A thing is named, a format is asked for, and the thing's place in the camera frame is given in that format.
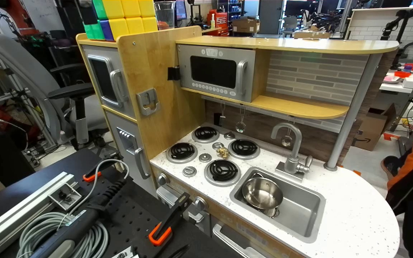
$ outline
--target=stove knob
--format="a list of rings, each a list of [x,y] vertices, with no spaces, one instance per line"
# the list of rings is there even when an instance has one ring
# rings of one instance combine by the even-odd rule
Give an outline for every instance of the stove knob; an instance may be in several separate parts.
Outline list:
[[[157,177],[157,183],[159,183],[159,185],[163,186],[166,183],[169,183],[170,180],[167,178],[167,176],[163,173],[160,173],[160,175]]]
[[[200,196],[197,196],[197,197],[195,198],[194,205],[195,205],[195,206],[197,207],[197,209],[199,209],[200,211],[206,211],[206,210],[208,209],[208,204],[207,204],[207,202],[205,201],[205,199],[203,199],[203,198],[200,197]]]

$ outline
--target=wooden backsplash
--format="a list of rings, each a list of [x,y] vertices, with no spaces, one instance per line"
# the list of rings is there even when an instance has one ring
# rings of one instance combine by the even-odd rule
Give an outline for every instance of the wooden backsplash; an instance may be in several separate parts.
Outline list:
[[[353,141],[353,138],[362,123],[362,119],[366,116],[369,107],[374,101],[375,96],[379,91],[380,85],[382,84],[383,78],[390,68],[395,55],[395,51],[383,54],[379,67],[375,72],[359,113],[356,117],[356,121],[354,122],[349,136],[345,142],[337,165],[342,164],[342,161],[351,146],[351,142]],[[207,119],[206,121],[213,124],[214,113],[221,113],[221,106],[219,103],[213,101],[205,101],[205,112]],[[239,108],[226,106],[224,115],[226,116],[226,119],[223,127],[231,131],[236,131],[236,123],[241,119]],[[276,124],[281,122],[288,122],[287,120],[252,111],[246,111],[243,122],[246,124],[246,130],[244,132],[245,135],[282,147],[281,139],[288,133],[287,129],[280,129],[276,139],[270,138],[270,134],[272,133],[272,129]],[[331,155],[331,151],[334,148],[334,143],[336,142],[338,134],[304,124],[295,124],[297,127],[299,127],[303,136],[302,145],[300,146],[299,152],[303,155],[312,155],[314,158],[319,160],[328,161]]]

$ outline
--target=green block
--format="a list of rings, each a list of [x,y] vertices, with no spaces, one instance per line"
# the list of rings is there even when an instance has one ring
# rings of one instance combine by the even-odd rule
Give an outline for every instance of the green block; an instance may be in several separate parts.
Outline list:
[[[101,29],[101,25],[99,21],[98,23],[91,24],[90,26],[92,26],[92,31],[95,36],[95,39],[105,40],[105,34],[103,34],[103,29]]]
[[[102,0],[93,0],[93,6],[95,7],[96,16],[100,21],[108,20],[108,16],[106,16],[105,6],[103,5]]]
[[[95,39],[95,34],[93,33],[92,25],[85,25],[84,23],[82,23],[82,25],[84,25],[84,30],[85,34],[87,35],[87,38]]]

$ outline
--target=microwave window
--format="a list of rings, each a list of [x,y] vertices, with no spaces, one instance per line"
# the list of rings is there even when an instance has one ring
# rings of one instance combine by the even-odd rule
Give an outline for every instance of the microwave window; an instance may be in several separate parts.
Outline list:
[[[190,68],[195,81],[235,88],[237,64],[233,60],[191,56]]]
[[[92,64],[92,69],[96,76],[98,87],[101,90],[103,97],[117,102],[116,94],[113,91],[113,86],[111,85],[111,78],[109,77],[108,66],[104,61],[89,59]]]

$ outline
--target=sink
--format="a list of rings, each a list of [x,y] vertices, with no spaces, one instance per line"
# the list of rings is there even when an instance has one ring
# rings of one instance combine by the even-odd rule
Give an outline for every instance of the sink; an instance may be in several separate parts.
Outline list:
[[[274,181],[283,192],[283,201],[279,206],[280,214],[273,219],[259,210],[251,207],[241,193],[242,185],[255,173]],[[272,223],[276,227],[306,242],[315,242],[323,217],[326,199],[316,191],[300,186],[277,173],[271,173],[260,168],[250,168],[238,181],[231,192],[231,199],[241,207]]]

